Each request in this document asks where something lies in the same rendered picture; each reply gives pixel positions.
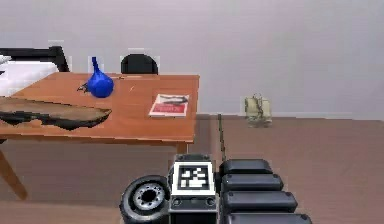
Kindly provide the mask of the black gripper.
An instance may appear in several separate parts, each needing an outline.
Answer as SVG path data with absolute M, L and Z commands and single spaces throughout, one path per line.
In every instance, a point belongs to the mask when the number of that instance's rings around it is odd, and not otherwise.
M 131 182 L 121 196 L 121 224 L 168 224 L 167 178 L 147 175 Z

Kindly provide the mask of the orange wooden dining table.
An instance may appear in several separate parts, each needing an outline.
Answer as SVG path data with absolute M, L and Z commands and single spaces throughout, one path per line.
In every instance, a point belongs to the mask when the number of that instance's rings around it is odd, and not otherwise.
M 145 154 L 159 157 L 165 170 L 174 154 L 194 142 L 198 104 L 197 75 L 115 74 L 115 88 L 98 99 L 77 91 L 88 75 L 53 73 L 15 93 L 15 98 L 107 108 L 112 112 L 92 128 L 73 131 L 45 126 L 39 120 L 9 125 L 0 120 L 0 177 L 18 199 L 84 198 L 93 193 L 115 195 L 127 180 L 120 168 L 132 168 Z M 185 117 L 149 116 L 158 94 L 188 95 Z

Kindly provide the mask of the red and white book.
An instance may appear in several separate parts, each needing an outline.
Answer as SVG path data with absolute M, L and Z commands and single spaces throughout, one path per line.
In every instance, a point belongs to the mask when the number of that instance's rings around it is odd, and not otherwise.
M 188 95 L 158 94 L 148 115 L 159 117 L 185 117 L 187 114 L 188 103 Z

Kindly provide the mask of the blue glass vase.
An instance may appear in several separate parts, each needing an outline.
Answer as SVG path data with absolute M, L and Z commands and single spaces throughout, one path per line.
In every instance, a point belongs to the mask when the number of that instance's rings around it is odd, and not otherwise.
M 93 74 L 87 81 L 88 91 L 96 98 L 107 98 L 114 89 L 114 82 L 99 68 L 97 58 L 92 58 Z

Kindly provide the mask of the brown wooden slab tray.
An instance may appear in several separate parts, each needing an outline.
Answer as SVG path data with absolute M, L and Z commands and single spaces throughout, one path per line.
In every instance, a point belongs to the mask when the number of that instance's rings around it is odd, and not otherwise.
M 111 112 L 111 109 L 0 96 L 0 120 L 11 125 L 37 119 L 43 125 L 65 130 L 92 128 L 104 122 Z

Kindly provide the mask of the black round-backed chair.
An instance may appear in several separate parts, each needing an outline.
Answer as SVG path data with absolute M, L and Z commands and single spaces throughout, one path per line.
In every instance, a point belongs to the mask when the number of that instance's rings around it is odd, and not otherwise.
M 129 54 L 121 61 L 122 74 L 157 74 L 155 60 L 146 54 Z

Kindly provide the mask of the beige box-shaped object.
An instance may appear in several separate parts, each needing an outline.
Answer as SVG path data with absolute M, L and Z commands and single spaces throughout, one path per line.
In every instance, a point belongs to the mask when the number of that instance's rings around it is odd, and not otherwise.
M 250 127 L 269 127 L 272 124 L 271 104 L 267 98 L 261 95 L 246 97 L 244 109 Z

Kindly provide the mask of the black framed white bed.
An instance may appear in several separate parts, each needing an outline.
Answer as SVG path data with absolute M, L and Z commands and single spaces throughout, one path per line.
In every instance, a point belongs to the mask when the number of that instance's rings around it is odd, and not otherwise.
M 0 47 L 0 96 L 11 96 L 55 72 L 69 72 L 61 46 Z

